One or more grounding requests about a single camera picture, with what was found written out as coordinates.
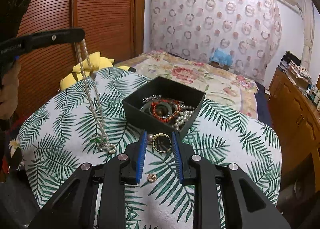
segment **yellow plush toy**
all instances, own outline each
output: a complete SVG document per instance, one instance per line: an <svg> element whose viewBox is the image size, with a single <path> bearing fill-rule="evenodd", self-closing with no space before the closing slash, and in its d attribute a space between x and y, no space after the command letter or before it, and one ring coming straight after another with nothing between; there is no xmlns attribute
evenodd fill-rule
<svg viewBox="0 0 320 229"><path fill-rule="evenodd" d="M100 57L100 52L94 52L89 55L90 62L93 66L93 69L95 71L107 68L107 67L113 67L113 63L115 62L114 59L108 59L106 57ZM83 68L86 76L89 76L90 74L90 67L88 65L87 59L83 61ZM118 68L128 71L129 66L119 66ZM76 82L82 80L82 74L80 70L80 64L77 64L72 69L73 74L69 74L67 77L62 79L60 81L60 91L65 90L66 88L69 88L71 85L75 84Z"/></svg>

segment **black box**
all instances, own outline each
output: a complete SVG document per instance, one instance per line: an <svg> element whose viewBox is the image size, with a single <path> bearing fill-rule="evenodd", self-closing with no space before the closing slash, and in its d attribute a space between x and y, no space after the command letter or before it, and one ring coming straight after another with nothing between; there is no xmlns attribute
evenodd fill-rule
<svg viewBox="0 0 320 229"><path fill-rule="evenodd" d="M179 131L180 139L182 139L198 116L204 101L205 93L158 76L123 99L122 105L124 113L130 124L142 130L146 130L149 134L165 133L171 136L171 133L175 131L171 125L160 122L150 114L140 111L140 108L144 105L142 102L144 98L158 94L161 94L164 98L184 101L185 105L196 108L190 119Z"/></svg>

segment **white curtain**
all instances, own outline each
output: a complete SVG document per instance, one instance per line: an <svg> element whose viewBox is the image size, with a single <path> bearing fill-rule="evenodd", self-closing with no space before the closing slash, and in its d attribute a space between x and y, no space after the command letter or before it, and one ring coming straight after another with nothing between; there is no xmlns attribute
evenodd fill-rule
<svg viewBox="0 0 320 229"><path fill-rule="evenodd" d="M304 45L301 65L309 71L310 58L315 34L315 18L312 0L298 0L302 9L301 15L304 23Z"/></svg>
<svg viewBox="0 0 320 229"><path fill-rule="evenodd" d="M276 0L151 0L152 49L208 63L219 48L260 83L280 39Z"/></svg>

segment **wooden cabinet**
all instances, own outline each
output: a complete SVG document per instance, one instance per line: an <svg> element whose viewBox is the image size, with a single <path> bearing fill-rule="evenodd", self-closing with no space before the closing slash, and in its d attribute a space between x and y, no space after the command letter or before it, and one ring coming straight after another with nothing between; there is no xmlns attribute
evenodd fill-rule
<svg viewBox="0 0 320 229"><path fill-rule="evenodd" d="M282 150L282 174L299 165L320 146L320 113L299 89L276 70L269 109Z"/></svg>

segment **hanging necklace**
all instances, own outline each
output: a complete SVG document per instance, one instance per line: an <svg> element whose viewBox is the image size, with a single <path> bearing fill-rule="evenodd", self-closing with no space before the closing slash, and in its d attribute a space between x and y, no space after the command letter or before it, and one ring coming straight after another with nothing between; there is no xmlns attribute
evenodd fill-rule
<svg viewBox="0 0 320 229"><path fill-rule="evenodd" d="M94 71L93 65L90 62L89 53L87 51L87 44L85 43L85 39L83 39L80 44L78 43L76 45L76 47L77 47L77 55L78 55L78 61L80 64L82 80L84 82L84 91L85 91L87 98L88 98L88 101L89 101L89 108L90 108L90 110L93 114L94 120L97 123L97 125L100 129L100 132L101 132L99 141L97 142L97 149L99 151L107 151L109 154L113 154L116 152L116 146L114 144L110 143L108 134L105 130L105 122L104 122L104 118L103 118L103 114L102 114L100 95L98 93L98 89L97 89L97 86L95 83L95 78L97 77L97 72ZM84 67L83 67L82 53L85 55L87 62L88 62L88 66L90 68L90 77L93 80L93 89L94 89L94 93L95 93L96 105L98 108L99 117L94 109L94 104L91 99L89 85L88 85L87 77L85 75Z"/></svg>

